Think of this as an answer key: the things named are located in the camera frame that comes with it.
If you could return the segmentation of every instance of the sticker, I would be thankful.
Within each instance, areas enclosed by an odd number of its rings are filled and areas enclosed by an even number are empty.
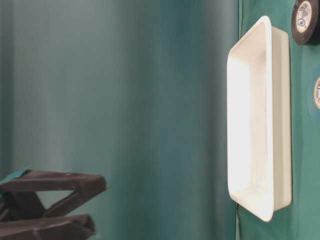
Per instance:
[[[320,77],[315,82],[313,97],[314,97],[315,105],[317,106],[318,109],[320,109]]]
[[[309,1],[303,1],[295,17],[295,26],[299,33],[304,33],[310,25],[312,7]]]
[[[309,87],[307,89],[307,104],[309,113],[313,120],[320,123],[320,66],[317,67],[310,78]]]

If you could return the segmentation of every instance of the green cloth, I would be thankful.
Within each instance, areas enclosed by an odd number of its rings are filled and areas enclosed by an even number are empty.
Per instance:
[[[242,35],[263,15],[290,36],[293,201],[269,223],[238,209],[242,240],[320,239],[320,124],[309,112],[310,86],[320,66],[320,46],[299,46],[291,36],[295,0],[244,0]]]

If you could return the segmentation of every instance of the green fabric backdrop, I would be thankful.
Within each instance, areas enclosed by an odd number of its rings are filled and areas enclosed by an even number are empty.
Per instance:
[[[295,0],[243,0],[242,35],[263,15],[290,36],[293,201],[269,223],[239,207],[242,240],[316,240],[319,230],[320,123],[309,112],[309,88],[320,67],[320,46],[298,46],[291,36]]]
[[[105,175],[111,188],[74,212],[92,214],[92,239],[234,239],[238,1],[0,0],[0,15],[3,175]]]

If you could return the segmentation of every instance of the tape roll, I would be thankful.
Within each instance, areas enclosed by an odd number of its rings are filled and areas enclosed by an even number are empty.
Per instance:
[[[296,0],[291,33],[298,45],[320,44],[320,0]]]

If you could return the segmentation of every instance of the teal curtain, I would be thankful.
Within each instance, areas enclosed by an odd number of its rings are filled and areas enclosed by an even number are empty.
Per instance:
[[[233,240],[238,1],[0,0],[1,173],[103,174],[101,240]],[[49,205],[65,193],[42,193]]]

